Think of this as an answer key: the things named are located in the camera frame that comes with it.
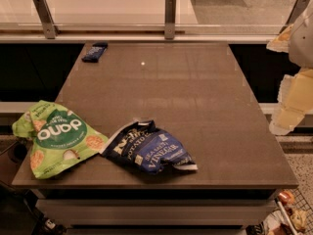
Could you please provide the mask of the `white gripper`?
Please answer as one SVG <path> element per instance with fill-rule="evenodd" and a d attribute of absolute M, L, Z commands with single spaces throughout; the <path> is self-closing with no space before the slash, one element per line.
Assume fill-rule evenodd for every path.
<path fill-rule="evenodd" d="M 269 130 L 287 135 L 313 110 L 313 4 L 309 4 L 277 37 L 267 43 L 274 52 L 289 52 L 290 61 L 302 68 L 296 75 L 286 74 L 281 81 Z"/>

